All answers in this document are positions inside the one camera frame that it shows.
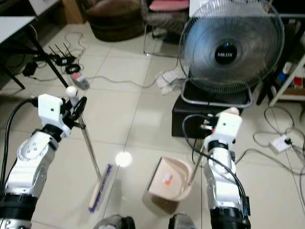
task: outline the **pink cushion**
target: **pink cushion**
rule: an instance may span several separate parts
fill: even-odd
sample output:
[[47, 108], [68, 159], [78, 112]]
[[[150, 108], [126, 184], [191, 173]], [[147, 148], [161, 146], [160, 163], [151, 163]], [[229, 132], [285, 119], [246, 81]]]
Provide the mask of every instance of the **pink cushion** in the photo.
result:
[[149, 8], [152, 11], [179, 11], [189, 6], [189, 0], [153, 0]]

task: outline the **power strip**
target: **power strip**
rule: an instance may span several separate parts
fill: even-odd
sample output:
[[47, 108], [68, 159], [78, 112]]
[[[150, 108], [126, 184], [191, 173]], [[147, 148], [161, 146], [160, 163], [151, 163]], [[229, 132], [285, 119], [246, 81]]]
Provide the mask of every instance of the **power strip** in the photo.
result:
[[269, 142], [269, 146], [275, 154], [279, 154], [292, 146], [291, 139], [286, 135], [282, 135], [272, 142]]

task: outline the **tile floor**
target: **tile floor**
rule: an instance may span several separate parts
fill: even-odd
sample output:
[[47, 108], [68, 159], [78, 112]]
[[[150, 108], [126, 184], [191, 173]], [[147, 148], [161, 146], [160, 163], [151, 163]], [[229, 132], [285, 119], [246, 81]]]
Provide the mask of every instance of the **tile floor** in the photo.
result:
[[[175, 66], [175, 59], [144, 56], [143, 37], [106, 43], [95, 39], [87, 24], [66, 26], [47, 45], [62, 43], [65, 34], [74, 31], [84, 34], [81, 43], [86, 46], [86, 51], [80, 63], [84, 65], [83, 74], [88, 78], [104, 75], [113, 80], [149, 84], [159, 72]], [[68, 39], [73, 48], [78, 48], [76, 34], [69, 35]], [[147, 51], [159, 51], [162, 46], [162, 42], [149, 38]], [[175, 51], [171, 45], [165, 45], [165, 49]], [[54, 74], [45, 67], [38, 69], [35, 76], [50, 79]], [[3, 152], [4, 126], [19, 100], [41, 93], [64, 95], [59, 80], [38, 82], [22, 76], [19, 78], [26, 85], [25, 90], [20, 91], [14, 82], [7, 83], [0, 90], [0, 152]], [[81, 95], [88, 97], [84, 115], [100, 169], [104, 170], [108, 163], [115, 163], [115, 156], [123, 150], [131, 153], [133, 161], [130, 166], [118, 169], [112, 189], [108, 190], [109, 195], [97, 212], [88, 213], [87, 205], [96, 175], [81, 132], [74, 129], [71, 137], [61, 142], [50, 166], [48, 181], [33, 216], [33, 228], [91, 229], [103, 217], [116, 213], [132, 216], [139, 229], [167, 228], [172, 214], [157, 207], [147, 196], [146, 188], [161, 156], [178, 157], [191, 163], [191, 150], [184, 139], [171, 137], [171, 110], [179, 92], [162, 96], [156, 85], [141, 90], [100, 78], [90, 79], [90, 84], [91, 89], [81, 92]], [[296, 125], [304, 130], [305, 123], [298, 121], [301, 106], [291, 103], [279, 105], [289, 109]], [[276, 156], [253, 141], [252, 133], [255, 131], [270, 130], [263, 119], [266, 107], [265, 101], [261, 106], [254, 104], [244, 110], [235, 145], [236, 157], [248, 148], [256, 148], [299, 170], [303, 165], [294, 152], [288, 150]], [[276, 120], [280, 127], [287, 126], [288, 120], [282, 113], [276, 113]], [[31, 106], [22, 108], [12, 125], [8, 168], [19, 144], [40, 125], [36, 109]], [[271, 139], [270, 136], [261, 138], [266, 143]], [[302, 143], [297, 135], [293, 140], [297, 145]], [[298, 177], [255, 153], [248, 154], [237, 165], [237, 174], [250, 196], [252, 228], [304, 228], [305, 206], [299, 197]], [[191, 194], [176, 209], [176, 212], [189, 214], [199, 229], [211, 227], [205, 187], [203, 171], [199, 171]]]

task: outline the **fan logo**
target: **fan logo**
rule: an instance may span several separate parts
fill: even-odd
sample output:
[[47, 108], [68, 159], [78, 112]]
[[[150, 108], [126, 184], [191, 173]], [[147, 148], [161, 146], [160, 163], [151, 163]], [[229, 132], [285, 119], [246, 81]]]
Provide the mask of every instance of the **fan logo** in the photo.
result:
[[219, 64], [232, 63], [237, 56], [237, 48], [232, 43], [223, 43], [215, 51], [215, 60]]
[[219, 52], [217, 54], [217, 56], [219, 56], [219, 57], [232, 57], [233, 53], [231, 53], [231, 52]]

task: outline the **electric fan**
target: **electric fan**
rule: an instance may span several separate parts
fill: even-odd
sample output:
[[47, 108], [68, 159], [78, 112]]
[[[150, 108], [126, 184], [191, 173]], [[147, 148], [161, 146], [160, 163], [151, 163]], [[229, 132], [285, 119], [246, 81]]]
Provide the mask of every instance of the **electric fan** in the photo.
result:
[[[179, 61], [187, 76], [182, 99], [198, 105], [250, 106], [250, 88], [273, 69], [283, 45], [283, 23], [267, 1], [207, 2], [189, 19], [180, 38]], [[188, 96], [194, 90], [204, 95]], [[231, 102], [240, 96], [247, 97], [245, 103]]]

